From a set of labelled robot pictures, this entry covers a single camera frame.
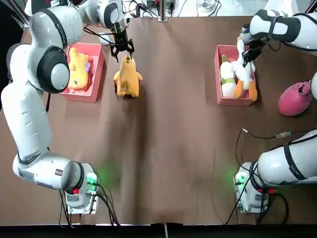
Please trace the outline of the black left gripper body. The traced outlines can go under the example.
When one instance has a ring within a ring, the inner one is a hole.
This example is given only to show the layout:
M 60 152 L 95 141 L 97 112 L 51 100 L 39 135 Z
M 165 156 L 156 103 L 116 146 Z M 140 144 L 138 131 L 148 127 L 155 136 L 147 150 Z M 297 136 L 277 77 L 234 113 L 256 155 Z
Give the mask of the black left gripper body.
M 128 48 L 128 37 L 126 30 L 123 30 L 118 33 L 113 33 L 114 38 L 114 47 L 120 49 L 127 49 Z

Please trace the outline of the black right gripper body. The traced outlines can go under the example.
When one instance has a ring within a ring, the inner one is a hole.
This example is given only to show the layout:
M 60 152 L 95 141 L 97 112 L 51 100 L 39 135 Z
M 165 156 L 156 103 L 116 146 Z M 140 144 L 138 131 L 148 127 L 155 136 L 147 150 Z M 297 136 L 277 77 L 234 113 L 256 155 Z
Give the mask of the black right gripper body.
M 248 59 L 256 59 L 261 53 L 262 49 L 266 46 L 265 41 L 252 40 L 246 44 L 247 50 L 245 51 L 245 56 Z

